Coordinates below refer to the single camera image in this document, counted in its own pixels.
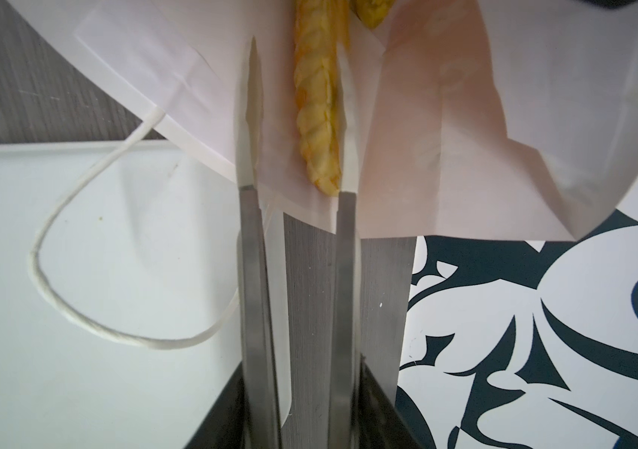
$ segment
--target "yellow food piece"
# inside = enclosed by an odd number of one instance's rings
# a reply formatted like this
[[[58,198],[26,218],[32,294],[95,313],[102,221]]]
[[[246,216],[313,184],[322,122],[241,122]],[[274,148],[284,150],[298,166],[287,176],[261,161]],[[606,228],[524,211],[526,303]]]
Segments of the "yellow food piece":
[[[296,0],[294,85],[300,152],[309,180],[326,195],[339,194],[336,44],[348,47],[347,0]]]
[[[351,9],[370,29],[384,21],[395,0],[351,0]]]

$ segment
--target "white string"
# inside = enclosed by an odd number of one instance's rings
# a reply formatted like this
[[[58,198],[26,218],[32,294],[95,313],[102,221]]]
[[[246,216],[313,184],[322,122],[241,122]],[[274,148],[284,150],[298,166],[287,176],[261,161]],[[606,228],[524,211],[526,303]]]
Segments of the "white string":
[[[87,184],[92,182],[92,180],[96,178],[101,172],[103,172],[108,166],[110,166],[120,156],[126,153],[132,147],[132,145],[144,139],[144,137],[160,121],[162,121],[163,118],[164,111],[162,111],[162,109],[160,108],[154,108],[149,116],[142,122],[142,124],[140,124],[137,129],[132,131],[129,137],[127,137],[111,153],[100,159],[99,162],[92,166],[84,175],[80,177],[80,179],[77,180],[72,190],[67,193],[67,195],[64,196],[62,200],[60,200],[60,202],[57,203],[52,213],[49,214],[49,217],[47,217],[45,222],[42,224],[42,227],[37,232],[34,239],[34,244],[32,245],[32,250],[29,252],[29,255],[27,257],[27,265],[29,269],[29,276],[32,279],[37,291],[42,295],[47,303],[54,307],[55,310],[57,310],[70,322],[74,323],[84,330],[87,330],[88,332],[93,333],[98,337],[113,341],[115,343],[122,343],[125,345],[140,346],[151,349],[167,350],[188,348],[189,346],[198,345],[199,343],[208,340],[215,333],[217,333],[217,331],[222,328],[224,323],[226,323],[226,321],[232,316],[237,308],[237,305],[239,305],[239,290],[235,290],[234,296],[219,316],[219,319],[217,319],[217,321],[209,328],[198,333],[197,335],[189,338],[178,339],[150,338],[136,336],[130,333],[125,333],[119,330],[108,328],[107,326],[97,323],[95,320],[74,309],[60,296],[59,293],[57,293],[52,288],[52,286],[49,284],[49,280],[45,275],[45,272],[42,271],[42,268],[39,265],[39,252],[40,250],[42,250],[42,244],[45,241],[47,232],[52,227],[52,224],[57,219],[57,216],[64,210],[67,204],[69,204],[82,191],[82,189],[87,186]],[[266,222],[264,224],[265,233],[266,229],[269,228],[269,223],[271,222],[271,215],[273,212],[274,199],[272,198],[270,204],[267,206],[267,212],[264,217],[264,220]]]

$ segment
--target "gray tabletop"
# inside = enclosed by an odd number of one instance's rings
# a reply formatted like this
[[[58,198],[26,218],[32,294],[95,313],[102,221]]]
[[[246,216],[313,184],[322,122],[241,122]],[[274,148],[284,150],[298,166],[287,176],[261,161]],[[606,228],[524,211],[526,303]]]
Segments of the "gray tabletop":
[[[138,124],[0,0],[0,143],[121,140]],[[334,236],[289,216],[285,232],[293,398],[282,435],[288,448],[325,448]],[[413,252],[413,238],[362,243],[362,352],[392,400]]]

